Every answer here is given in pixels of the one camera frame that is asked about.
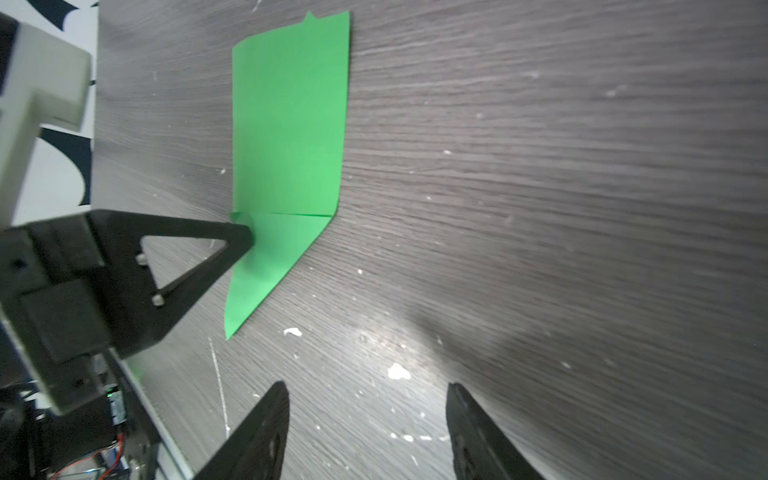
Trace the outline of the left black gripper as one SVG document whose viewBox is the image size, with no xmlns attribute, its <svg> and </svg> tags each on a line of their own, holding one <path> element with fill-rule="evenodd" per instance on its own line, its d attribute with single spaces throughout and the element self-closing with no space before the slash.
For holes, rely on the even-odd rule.
<svg viewBox="0 0 768 480">
<path fill-rule="evenodd" d="M 248 226 L 114 210 L 1 231 L 1 329 L 58 416 L 98 398 L 93 358 L 163 340 L 254 245 Z"/>
</svg>

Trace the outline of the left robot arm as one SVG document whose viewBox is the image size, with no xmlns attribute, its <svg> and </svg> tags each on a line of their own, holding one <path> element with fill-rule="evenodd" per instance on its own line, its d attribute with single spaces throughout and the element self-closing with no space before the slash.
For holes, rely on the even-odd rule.
<svg viewBox="0 0 768 480">
<path fill-rule="evenodd" d="M 221 248 L 166 286 L 147 237 Z M 1 475 L 42 479 L 126 435 L 107 376 L 159 343 L 253 246 L 244 225 L 92 210 L 1 234 Z"/>
</svg>

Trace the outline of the green square paper sheet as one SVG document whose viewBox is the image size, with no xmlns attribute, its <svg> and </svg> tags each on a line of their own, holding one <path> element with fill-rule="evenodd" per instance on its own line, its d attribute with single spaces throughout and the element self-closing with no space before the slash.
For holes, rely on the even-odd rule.
<svg viewBox="0 0 768 480">
<path fill-rule="evenodd" d="M 248 37 L 232 50 L 233 222 L 252 248 L 235 265 L 231 338 L 335 216 L 347 119 L 350 12 Z"/>
</svg>

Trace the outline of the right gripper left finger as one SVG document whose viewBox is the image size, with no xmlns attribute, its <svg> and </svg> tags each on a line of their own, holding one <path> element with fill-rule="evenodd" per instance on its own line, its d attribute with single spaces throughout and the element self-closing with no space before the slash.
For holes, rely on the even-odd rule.
<svg viewBox="0 0 768 480">
<path fill-rule="evenodd" d="M 277 381 L 193 479 L 278 480 L 289 420 L 289 391 Z"/>
</svg>

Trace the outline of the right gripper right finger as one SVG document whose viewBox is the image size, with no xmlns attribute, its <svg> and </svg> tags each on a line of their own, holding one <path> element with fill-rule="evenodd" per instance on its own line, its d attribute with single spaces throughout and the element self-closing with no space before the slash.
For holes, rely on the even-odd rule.
<svg viewBox="0 0 768 480">
<path fill-rule="evenodd" d="M 460 383 L 447 388 L 446 422 L 458 480 L 543 480 Z"/>
</svg>

